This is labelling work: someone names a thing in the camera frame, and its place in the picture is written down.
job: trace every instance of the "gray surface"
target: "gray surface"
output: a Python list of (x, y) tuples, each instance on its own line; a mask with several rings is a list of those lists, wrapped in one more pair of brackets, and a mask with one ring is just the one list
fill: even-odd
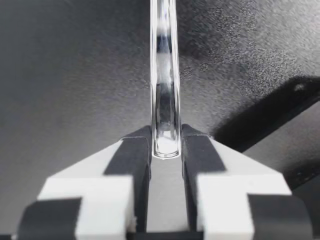
[[(178, 0), (181, 114), (210, 132), (320, 75), (318, 0)], [(44, 179), (150, 122), (148, 0), (0, 0), (0, 233)]]
[(244, 152), (280, 172), (320, 160), (320, 101)]
[(188, 227), (185, 183), (181, 158), (154, 158), (149, 186), (148, 232), (186, 231)]

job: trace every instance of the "clear glass tube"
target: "clear glass tube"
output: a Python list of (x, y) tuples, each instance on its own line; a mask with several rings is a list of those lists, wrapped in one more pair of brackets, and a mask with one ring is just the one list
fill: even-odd
[(152, 152), (181, 153), (180, 80), (176, 0), (150, 0)]

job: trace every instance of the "glass test tube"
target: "glass test tube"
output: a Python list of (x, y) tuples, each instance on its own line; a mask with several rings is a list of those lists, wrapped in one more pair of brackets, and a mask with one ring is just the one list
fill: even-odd
[(176, 0), (150, 0), (152, 154), (181, 153), (180, 80)]

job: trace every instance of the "test tube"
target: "test tube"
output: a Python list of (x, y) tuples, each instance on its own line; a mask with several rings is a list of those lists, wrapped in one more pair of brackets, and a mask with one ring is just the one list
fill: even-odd
[(150, 0), (152, 154), (181, 154), (180, 79), (176, 0)]

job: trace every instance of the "dark gray background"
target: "dark gray background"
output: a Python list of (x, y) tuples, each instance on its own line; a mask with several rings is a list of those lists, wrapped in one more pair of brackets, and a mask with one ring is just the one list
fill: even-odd
[[(44, 179), (150, 122), (149, 0), (0, 0), (0, 233)], [(183, 122), (320, 76), (319, 0), (177, 0)]]

